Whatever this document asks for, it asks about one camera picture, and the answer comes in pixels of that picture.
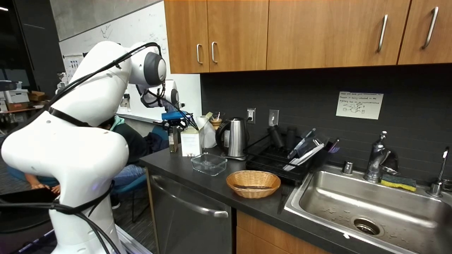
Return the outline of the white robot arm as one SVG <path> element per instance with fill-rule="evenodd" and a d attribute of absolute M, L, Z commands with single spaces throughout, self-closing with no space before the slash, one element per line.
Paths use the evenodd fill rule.
<path fill-rule="evenodd" d="M 152 89 L 165 82 L 161 47 L 97 43 L 69 83 L 1 144 L 4 162 L 24 174 L 52 177 L 59 198 L 45 203 L 56 239 L 51 254 L 125 254 L 113 219 L 111 179 L 125 167 L 128 144 L 106 129 L 128 85 L 147 107 L 165 105 Z"/>

